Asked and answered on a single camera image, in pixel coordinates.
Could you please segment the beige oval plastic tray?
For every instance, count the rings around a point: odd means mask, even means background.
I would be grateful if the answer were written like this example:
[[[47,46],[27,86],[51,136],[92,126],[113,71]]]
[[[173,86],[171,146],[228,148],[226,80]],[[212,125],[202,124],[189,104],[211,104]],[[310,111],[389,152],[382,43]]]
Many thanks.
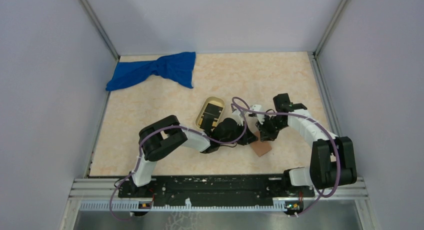
[[[196,117],[195,125],[203,131],[211,131],[218,125],[225,106],[225,101],[219,97],[206,98]]]

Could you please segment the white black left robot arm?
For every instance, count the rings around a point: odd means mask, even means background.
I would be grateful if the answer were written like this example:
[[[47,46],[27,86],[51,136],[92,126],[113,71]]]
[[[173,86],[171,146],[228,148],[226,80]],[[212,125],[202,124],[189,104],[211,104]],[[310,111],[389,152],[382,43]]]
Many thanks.
[[[207,115],[200,121],[202,131],[180,124],[175,115],[169,115],[139,132],[139,155],[131,171],[130,190],[138,197],[149,193],[150,181],[158,161],[164,159],[179,147],[194,149],[210,154],[224,145],[249,145],[258,140],[244,124],[227,117],[213,126],[216,119]]]

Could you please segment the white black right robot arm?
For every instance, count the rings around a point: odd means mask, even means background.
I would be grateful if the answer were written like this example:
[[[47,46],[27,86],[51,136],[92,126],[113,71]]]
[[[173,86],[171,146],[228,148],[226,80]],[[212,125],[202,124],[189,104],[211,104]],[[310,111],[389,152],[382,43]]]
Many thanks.
[[[295,196],[302,186],[321,190],[357,181],[354,145],[349,137],[339,137],[326,130],[304,104],[292,103],[287,93],[275,96],[273,103],[277,114],[263,114],[259,104],[250,107],[254,111],[251,115],[257,117],[260,140],[274,141],[282,129],[290,127],[311,147],[308,166],[284,171],[286,179],[281,183],[284,194]]]

